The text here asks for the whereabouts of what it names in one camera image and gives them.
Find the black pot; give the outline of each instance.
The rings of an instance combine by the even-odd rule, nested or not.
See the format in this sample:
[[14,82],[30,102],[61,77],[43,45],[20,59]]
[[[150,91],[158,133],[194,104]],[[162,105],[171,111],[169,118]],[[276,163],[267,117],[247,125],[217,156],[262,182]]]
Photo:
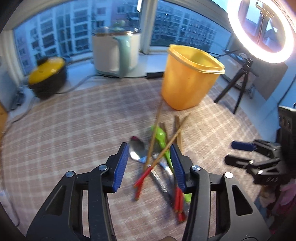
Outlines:
[[[48,58],[44,58],[40,62],[38,62],[38,67],[35,71],[38,72],[38,68],[43,64],[46,64],[46,70],[50,69],[50,63],[48,62]],[[36,84],[29,84],[28,86],[38,98],[47,99],[53,96],[54,94],[58,93],[58,91],[65,85],[66,81],[67,68],[64,64],[51,76]]]

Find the orange plastic container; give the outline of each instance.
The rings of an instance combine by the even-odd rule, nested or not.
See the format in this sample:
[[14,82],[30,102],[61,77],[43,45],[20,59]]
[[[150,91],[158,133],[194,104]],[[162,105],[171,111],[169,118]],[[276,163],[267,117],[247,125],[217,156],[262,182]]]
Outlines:
[[161,95],[176,110],[198,105],[224,74],[224,65],[208,53],[189,46],[170,45]]

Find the black tripod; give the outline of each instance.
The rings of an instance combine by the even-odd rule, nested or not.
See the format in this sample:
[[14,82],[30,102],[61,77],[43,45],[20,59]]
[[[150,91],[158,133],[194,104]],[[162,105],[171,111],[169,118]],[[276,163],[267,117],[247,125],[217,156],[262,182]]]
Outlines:
[[220,93],[220,95],[214,100],[215,103],[218,103],[219,100],[222,99],[222,97],[235,85],[235,83],[244,75],[244,81],[242,83],[242,88],[239,93],[239,98],[237,100],[237,103],[235,105],[233,114],[236,113],[237,108],[239,107],[239,103],[242,99],[242,96],[244,94],[244,91],[246,89],[246,85],[248,82],[249,72],[251,70],[253,64],[253,60],[250,58],[246,59],[246,62],[244,63],[243,67],[237,72],[237,74],[234,76],[232,81],[228,84],[228,86]]
[[[263,22],[265,20],[266,17],[270,17],[273,18],[274,17],[274,13],[269,13],[266,9],[260,7],[258,5],[258,2],[256,3],[256,8],[258,8],[260,10],[260,14],[261,14],[261,22],[260,22],[260,27],[259,27],[259,33],[258,33],[258,38],[257,38],[257,44],[259,44],[261,36],[262,36],[262,30],[263,30]],[[242,96],[244,94],[244,91],[246,89],[246,85],[248,82],[248,77],[249,77],[249,73],[251,70],[253,64],[253,60],[251,60],[250,58],[247,58],[243,67],[237,72],[237,74],[234,76],[234,78],[232,79],[232,81],[228,84],[228,86],[220,93],[220,95],[214,100],[215,103],[217,103],[219,100],[221,100],[221,98],[235,85],[235,83],[244,75],[244,81],[242,83],[242,88],[240,90],[239,93],[239,98],[237,100],[237,103],[235,105],[235,108],[233,110],[233,114],[236,113],[237,108],[239,107],[239,103],[241,102]]]

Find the building facade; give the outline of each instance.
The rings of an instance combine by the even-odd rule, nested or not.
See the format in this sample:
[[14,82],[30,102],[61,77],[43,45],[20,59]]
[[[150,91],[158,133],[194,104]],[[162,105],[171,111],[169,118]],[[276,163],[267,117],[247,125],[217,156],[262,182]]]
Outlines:
[[158,1],[151,45],[180,44],[209,51],[217,28],[222,27],[196,12]]
[[[25,74],[42,56],[70,57],[92,50],[92,31],[116,23],[138,27],[138,0],[75,0],[41,12],[15,29],[16,47]],[[230,33],[184,7],[158,1],[152,46],[181,44],[221,51]]]
[[137,0],[75,0],[37,14],[15,29],[25,74],[42,56],[70,57],[92,50],[92,31],[124,20],[138,26]]

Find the green plastic utensil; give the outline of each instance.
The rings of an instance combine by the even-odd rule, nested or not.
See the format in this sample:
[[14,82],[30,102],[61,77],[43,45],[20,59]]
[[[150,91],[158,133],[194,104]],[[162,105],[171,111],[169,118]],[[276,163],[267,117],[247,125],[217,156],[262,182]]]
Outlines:
[[[156,129],[156,136],[155,136],[156,140],[159,143],[160,148],[164,149],[166,147],[166,143],[165,143],[165,138],[166,138],[166,134],[163,131],[163,129],[161,129],[159,126]],[[170,151],[167,150],[165,152],[165,158],[167,160],[168,166],[171,169],[172,173],[174,173],[174,168],[172,165],[172,161],[170,159]],[[191,193],[190,194],[184,194],[184,199],[186,202],[190,202],[191,201]]]

